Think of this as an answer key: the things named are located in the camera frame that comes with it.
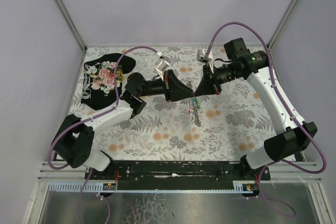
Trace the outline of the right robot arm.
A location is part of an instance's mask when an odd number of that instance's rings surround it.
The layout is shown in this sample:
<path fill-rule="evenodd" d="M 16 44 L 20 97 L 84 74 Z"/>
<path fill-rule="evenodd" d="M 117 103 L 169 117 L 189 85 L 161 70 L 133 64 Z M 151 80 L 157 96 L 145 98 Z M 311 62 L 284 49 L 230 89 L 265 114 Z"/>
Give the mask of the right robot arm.
<path fill-rule="evenodd" d="M 214 67 L 212 52 L 200 49 L 197 60 L 203 62 L 203 76 L 195 96 L 220 94 L 221 86 L 243 78 L 259 95 L 270 116 L 276 136 L 264 141 L 263 146 L 241 158 L 248 169 L 258 169 L 304 151 L 314 137 L 317 126 L 307 123 L 292 106 L 279 82 L 271 79 L 274 74 L 269 67 L 265 52 L 250 52 L 244 40 L 238 38 L 224 45 L 228 63 Z"/>

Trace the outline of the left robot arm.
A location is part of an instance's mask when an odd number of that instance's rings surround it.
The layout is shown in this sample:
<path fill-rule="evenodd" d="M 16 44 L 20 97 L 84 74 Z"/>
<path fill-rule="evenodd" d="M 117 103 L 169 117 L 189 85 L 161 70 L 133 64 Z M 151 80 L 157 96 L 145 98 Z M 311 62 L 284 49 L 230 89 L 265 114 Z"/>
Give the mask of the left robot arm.
<path fill-rule="evenodd" d="M 166 70 L 162 78 L 155 80 L 145 80 L 140 73 L 133 73 L 128 77 L 125 91 L 114 104 L 85 118 L 74 114 L 66 116 L 51 150 L 71 168 L 86 166 L 104 171 L 112 159 L 103 151 L 93 149 L 94 138 L 113 125 L 140 114 L 146 106 L 141 98 L 153 95 L 164 95 L 166 101 L 175 102 L 192 98 L 194 92 L 175 76 L 173 70 Z"/>

